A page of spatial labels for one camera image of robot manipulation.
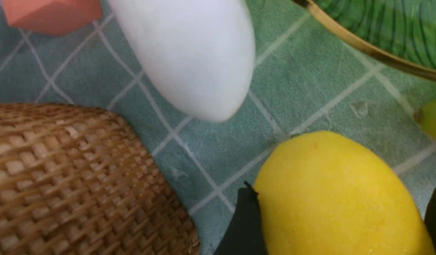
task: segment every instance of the woven rattan basket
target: woven rattan basket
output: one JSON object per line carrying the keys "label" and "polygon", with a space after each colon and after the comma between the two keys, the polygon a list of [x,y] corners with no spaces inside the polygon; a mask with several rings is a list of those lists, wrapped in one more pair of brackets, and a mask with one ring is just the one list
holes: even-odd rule
{"label": "woven rattan basket", "polygon": [[179,199],[117,114],[0,104],[0,254],[199,254]]}

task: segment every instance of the pink block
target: pink block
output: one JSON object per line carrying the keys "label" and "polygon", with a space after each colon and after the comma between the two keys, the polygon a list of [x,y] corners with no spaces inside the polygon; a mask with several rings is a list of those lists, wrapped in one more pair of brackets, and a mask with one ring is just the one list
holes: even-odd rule
{"label": "pink block", "polygon": [[9,26],[68,34],[102,16],[100,0],[2,0]]}

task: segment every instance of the green fabric surface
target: green fabric surface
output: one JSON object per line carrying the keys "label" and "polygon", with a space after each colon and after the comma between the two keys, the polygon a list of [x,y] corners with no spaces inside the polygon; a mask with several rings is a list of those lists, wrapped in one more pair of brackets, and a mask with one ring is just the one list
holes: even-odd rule
{"label": "green fabric surface", "polygon": [[121,114],[191,213],[203,255],[223,237],[243,181],[253,184],[274,146],[296,132],[331,130],[368,147],[400,174],[424,214],[436,186],[436,144],[411,113],[436,98],[436,83],[349,48],[289,0],[247,4],[257,67],[249,96],[226,123],[171,106],[104,1],[103,19],[61,38],[9,28],[0,7],[0,103],[74,103]]}

